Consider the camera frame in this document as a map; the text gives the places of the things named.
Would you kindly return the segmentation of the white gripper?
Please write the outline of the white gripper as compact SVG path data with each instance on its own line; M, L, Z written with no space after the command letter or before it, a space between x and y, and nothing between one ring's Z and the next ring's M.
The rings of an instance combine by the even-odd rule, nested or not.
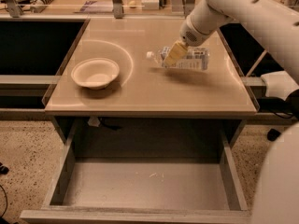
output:
M221 26L233 19L212 8L206 0L201 0L181 25L179 36L164 58L164 66L171 67L183 58L188 47L201 46Z

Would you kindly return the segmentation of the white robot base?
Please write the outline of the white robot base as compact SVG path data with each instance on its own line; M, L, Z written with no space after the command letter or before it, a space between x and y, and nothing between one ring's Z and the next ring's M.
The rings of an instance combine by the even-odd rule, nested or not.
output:
M294 91L299 89L299 85L285 71L263 74L261 75L261 80L266 86L266 97L279 98L286 101Z

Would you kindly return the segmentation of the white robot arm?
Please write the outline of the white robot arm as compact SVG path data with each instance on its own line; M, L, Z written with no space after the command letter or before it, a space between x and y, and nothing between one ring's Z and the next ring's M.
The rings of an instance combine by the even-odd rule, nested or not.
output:
M164 64L187 47L202 45L231 20L238 21L293 78L299 78L298 13L273 0L201 0L180 28ZM250 224L299 224L299 125L285 130L264 159Z

